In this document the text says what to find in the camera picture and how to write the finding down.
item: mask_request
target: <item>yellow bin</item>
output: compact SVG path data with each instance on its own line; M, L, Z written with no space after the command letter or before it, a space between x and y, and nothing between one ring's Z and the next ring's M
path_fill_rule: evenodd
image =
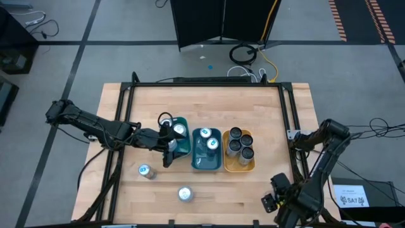
M248 130L242 130L242 135L248 134L252 136L252 134ZM250 172L254 169L254 166L256 165L254 162L254 156L251 162L247 164L246 166L241 165L238 162L239 156L235 156L233 158L229 157L227 155L227 149L228 149L228 143L229 143L229 130L223 133L222 135L222 146L223 146L223 166L228 172Z

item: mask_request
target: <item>can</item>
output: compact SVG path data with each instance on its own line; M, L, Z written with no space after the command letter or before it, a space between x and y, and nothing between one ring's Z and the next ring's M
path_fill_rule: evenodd
M154 179L156 177L156 175L158 174L156 172L156 170L148 164L140 165L138 172L139 172L139 174L141 174L141 176L144 176L144 177L148 178L149 180Z
M253 144L253 138L250 135L243 135L240 138L240 143L241 143L242 147L244 147L244 148L250 147Z
M227 155L233 158L240 152L241 149L242 145L239 140L234 139L228 144Z
M218 148L219 142L215 138L209 138L207 141L207 147L208 147L208 152L207 155L209 157L214 157L215 155L215 150Z
M200 136L203 139L208 139L211 136L211 129L209 128L203 128L200 130Z
M169 143L169 152L172 152L176 149L177 147L177 141L176 139L173 139L172 141L170 141Z
M252 148L244 148L239 155L239 163L241 165L247 165L253 159L254 151Z
M216 150L218 148L219 142L215 138L209 138L207 141L207 147L210 150Z
M178 189L178 199L182 202L189 202L192 200L193 193L189 186L183 186Z
M229 131L229 141L240 139L240 137L242 137L242 130L238 127L232 127Z
M161 128L161 125L163 126L164 123L169 123L169 127L171 127L171 126L173 125L173 123L171 122L171 119L166 118L166 119L160 120L160 125L159 125L159 127Z
M187 136L187 129L181 123L175 124L173 129L175 130L175 132L181 134L182 136Z

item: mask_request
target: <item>yellow cable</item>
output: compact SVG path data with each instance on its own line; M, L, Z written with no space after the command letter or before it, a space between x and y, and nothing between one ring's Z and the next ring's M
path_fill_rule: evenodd
M263 54L263 53L260 51L260 48L259 48L259 47L258 47L258 50L259 50L260 54L263 56L263 58L264 58L268 63L270 63L270 64L274 67L274 69L276 70L276 76L275 76L274 78L270 79L269 82L271 82L271 83L276 82L276 79L277 79L277 77L278 77L278 68L277 68L277 66L276 66L274 63L272 63L270 60L268 60L268 59L266 58L265 54Z
M271 10L270 10L270 12L269 12L269 14L268 14L268 16L267 16L267 21L266 21L266 25L265 25L265 30L263 31L263 35L261 35L260 41L262 41L262 40L265 38L265 34L266 34L268 22L270 21L271 13L273 12L274 7L276 6L276 4L277 4L277 0L274 1L274 4L273 4L273 6L271 7Z

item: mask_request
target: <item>table top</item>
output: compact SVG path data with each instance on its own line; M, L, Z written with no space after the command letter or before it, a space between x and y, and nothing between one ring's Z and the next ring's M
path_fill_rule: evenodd
M293 84L301 129L316 130L318 121L308 84ZM113 120L120 84L105 84L97 115ZM292 114L285 92L290 125ZM126 100L121 120L124 118ZM272 188L270 179L281 172L292 182L292 171L283 124L280 98L276 87L136 87L131 122L142 128L157 130L157 118L168 111L173 117L184 117L192 132L200 127L225 132L232 127L249 130L253 136L256 167L248 173L230 173L223 165L215 172L201 172L191 167L191 156L174 160L169 168L162 166L162 154L127 146L123 160L114 223L116 224L274 224L277 212L266 213L261 198ZM89 146L87 159L101 147ZM72 219L90 207L100 192L107 152L96 158L82 175ZM309 168L319 154L308 157ZM158 172L154 180L138 173L147 163ZM184 203L177 198L180 186L190 186L194 199ZM336 219L339 210L324 186L325 208ZM106 197L103 218L108 214L111 197Z

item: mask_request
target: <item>white sign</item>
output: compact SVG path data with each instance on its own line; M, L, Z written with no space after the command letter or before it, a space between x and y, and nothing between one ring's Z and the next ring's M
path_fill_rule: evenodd
M341 208L369 207L363 186L334 185L337 204Z

